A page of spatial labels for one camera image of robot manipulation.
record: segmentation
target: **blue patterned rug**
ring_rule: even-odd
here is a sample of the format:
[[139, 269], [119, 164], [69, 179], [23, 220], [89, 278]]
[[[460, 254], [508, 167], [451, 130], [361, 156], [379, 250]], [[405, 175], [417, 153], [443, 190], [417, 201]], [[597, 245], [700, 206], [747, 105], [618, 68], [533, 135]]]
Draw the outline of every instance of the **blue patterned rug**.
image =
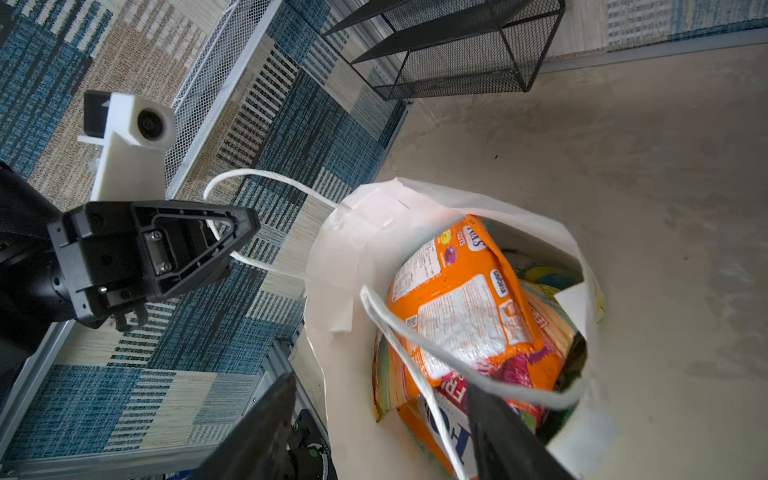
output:
[[[61, 123], [68, 110], [73, 110], [71, 116], [81, 118], [78, 85], [93, 84], [88, 74], [93, 73], [94, 63], [112, 60], [102, 55], [105, 49], [114, 51], [112, 43], [124, 41], [115, 35], [135, 31], [139, 35], [134, 40], [144, 37], [144, 43], [149, 43], [146, 48], [161, 50], [158, 55], [173, 53], [167, 45], [162, 48], [162, 41], [146, 42], [153, 25], [155, 32], [163, 31], [159, 24], [168, 9], [162, 0], [129, 0], [121, 12], [112, 13], [117, 20], [110, 24], [111, 16], [101, 15], [101, 23], [89, 21], [91, 13], [78, 16], [84, 9], [97, 11], [95, 2], [74, 2], [56, 36], [47, 28], [56, 24], [57, 15], [63, 15], [64, 7], [73, 2], [53, 2], [55, 9], [42, 25], [37, 19], [47, 8], [45, 1], [39, 0], [30, 9], [32, 3], [34, 0], [19, 0], [13, 7], [0, 4], [10, 13], [9, 27], [1, 31], [5, 36], [2, 55], [17, 58], [14, 55], [19, 49], [38, 48], [35, 42], [49, 45], [50, 52], [18, 60], [27, 71], [13, 77], [21, 79], [13, 89], [6, 83], [2, 93], [13, 109], [29, 111], [31, 100], [20, 103], [23, 97], [19, 92], [37, 92], [34, 95], [44, 97], [41, 83], [28, 79], [34, 77], [35, 69], [45, 69], [51, 56], [63, 55], [60, 51], [66, 50], [58, 60], [61, 64], [48, 67], [49, 74], [43, 76], [61, 99], [47, 110], [51, 115], [46, 118], [49, 127], [28, 151], [18, 149], [17, 138], [24, 136], [6, 128], [4, 134], [9, 136], [0, 152], [66, 208], [85, 198], [51, 188], [51, 178], [56, 176], [53, 169], [61, 168], [59, 161], [64, 165], [85, 164], [93, 152], [81, 155], [87, 159], [46, 157], [46, 145], [49, 150], [60, 151], [58, 145], [49, 144], [61, 143], [66, 134], [54, 134], [57, 128], [62, 130], [56, 116]], [[280, 8], [179, 197], [199, 200], [209, 179], [238, 167], [280, 172], [335, 200], [375, 177], [405, 105], [382, 101], [315, 33], [327, 22], [334, 22], [331, 8], [323, 0], [294, 5], [303, 18], [287, 5]], [[64, 28], [78, 20], [78, 31], [93, 31], [94, 40], [84, 43], [78, 33], [67, 43], [68, 34], [61, 33], [70, 31], [73, 27]], [[104, 23], [110, 27], [107, 33], [106, 28], [91, 27]], [[180, 24], [191, 29], [189, 22]], [[99, 41], [101, 54], [95, 59], [88, 57]], [[192, 52], [189, 45], [196, 41], [190, 37], [187, 50]], [[348, 34], [335, 35], [330, 41], [348, 56], [362, 48]], [[85, 50], [80, 50], [80, 45], [85, 45]], [[66, 65], [78, 67], [65, 70]], [[56, 71], [61, 75], [52, 77]], [[120, 85], [102, 89], [120, 90]], [[141, 93], [140, 88], [133, 91]], [[44, 104], [44, 98], [38, 103]], [[8, 125], [12, 112], [3, 108], [3, 125]], [[92, 177], [85, 172], [80, 189], [87, 192], [91, 183]], [[256, 208], [262, 230], [243, 252], [294, 268], [303, 268], [317, 230], [329, 213], [327, 206], [308, 200], [298, 190], [263, 178], [227, 182], [217, 189], [214, 201]], [[120, 334], [109, 325], [99, 330], [77, 325], [5, 459], [119, 452], [223, 439], [250, 399], [267, 350], [276, 338], [290, 339], [296, 332], [304, 304], [301, 282], [237, 262], [232, 267], [229, 278], [217, 285], [175, 301], [149, 305], [150, 322], [140, 331]]]

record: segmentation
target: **white wire mesh shelf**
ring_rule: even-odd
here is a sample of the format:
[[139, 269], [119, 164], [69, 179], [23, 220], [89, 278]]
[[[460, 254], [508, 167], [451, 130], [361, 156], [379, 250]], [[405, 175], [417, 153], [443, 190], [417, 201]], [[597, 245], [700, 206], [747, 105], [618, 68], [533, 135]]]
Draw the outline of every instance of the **white wire mesh shelf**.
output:
[[[276, 4], [270, 8], [274, 15], [280, 0], [271, 3]], [[166, 198], [176, 195], [216, 123], [231, 87], [242, 73], [236, 64], [245, 67], [252, 53], [247, 49], [249, 40], [269, 7], [270, 0], [232, 0], [182, 82], [171, 104], [179, 133], [176, 144], [165, 154]], [[260, 30], [266, 29], [268, 23], [264, 22]], [[234, 79], [227, 82], [230, 76]]]

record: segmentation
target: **carpet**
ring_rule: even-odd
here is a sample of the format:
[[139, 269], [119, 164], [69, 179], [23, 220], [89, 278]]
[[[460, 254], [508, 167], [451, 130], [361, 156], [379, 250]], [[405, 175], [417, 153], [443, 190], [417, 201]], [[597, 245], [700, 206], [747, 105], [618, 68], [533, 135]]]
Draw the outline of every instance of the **carpet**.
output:
[[566, 0], [548, 59], [765, 27], [765, 0]]
[[[88, 68], [72, 84], [170, 103], [199, 48], [189, 45], [204, 38], [191, 37], [190, 55], [174, 64], [164, 40], [155, 38], [160, 27], [148, 30], [160, 3], [127, 2], [116, 14], [119, 22], [103, 34], [92, 65], [85, 62]], [[26, 18], [26, 5], [14, 5], [17, 22]], [[334, 200], [375, 177], [405, 104], [382, 101], [315, 33], [334, 15], [323, 0], [280, 8], [177, 198], [200, 200], [214, 175], [238, 167], [277, 171]], [[363, 50], [349, 34], [331, 41], [348, 55]], [[165, 71], [168, 65], [177, 69]], [[94, 151], [75, 140], [82, 116], [75, 90], [67, 86], [69, 108], [53, 124], [54, 133], [40, 140], [45, 148], [37, 161], [18, 154], [26, 163], [13, 164], [26, 168], [30, 181], [62, 209], [86, 201], [92, 182], [87, 163]], [[256, 208], [262, 228], [243, 252], [297, 269], [306, 265], [329, 214], [326, 205], [263, 178], [229, 180], [211, 200]], [[239, 263], [231, 270], [222, 283], [147, 305], [149, 323], [139, 331], [76, 325], [5, 459], [222, 440], [249, 402], [272, 342], [290, 338], [303, 312], [301, 282]]]

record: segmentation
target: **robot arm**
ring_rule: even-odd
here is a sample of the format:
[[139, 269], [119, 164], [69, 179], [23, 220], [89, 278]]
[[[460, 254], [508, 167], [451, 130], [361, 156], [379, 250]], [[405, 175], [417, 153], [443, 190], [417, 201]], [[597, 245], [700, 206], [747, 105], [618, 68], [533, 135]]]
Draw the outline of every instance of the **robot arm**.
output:
[[[78, 139], [103, 147], [90, 202], [62, 213], [0, 162], [0, 373], [52, 322], [98, 328], [113, 316], [122, 332], [141, 328], [146, 302], [222, 280], [229, 254], [260, 228], [249, 208], [164, 200], [170, 108], [99, 91], [84, 106]], [[220, 222], [220, 240], [206, 220]]]

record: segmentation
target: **nutrition label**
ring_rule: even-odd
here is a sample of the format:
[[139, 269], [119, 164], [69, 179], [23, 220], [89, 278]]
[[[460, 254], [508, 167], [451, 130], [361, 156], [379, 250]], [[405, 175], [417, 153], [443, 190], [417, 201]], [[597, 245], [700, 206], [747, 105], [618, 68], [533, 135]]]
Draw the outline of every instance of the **nutrition label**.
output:
[[392, 301], [396, 302], [425, 281], [438, 276], [440, 271], [440, 260], [437, 257], [435, 241], [430, 240], [422, 245], [397, 271], [395, 282], [392, 285]]
[[[422, 305], [418, 331], [468, 365], [503, 353], [507, 346], [507, 337], [484, 275], [477, 275], [459, 288]], [[427, 374], [433, 379], [451, 371], [425, 351], [422, 351], [422, 358]]]

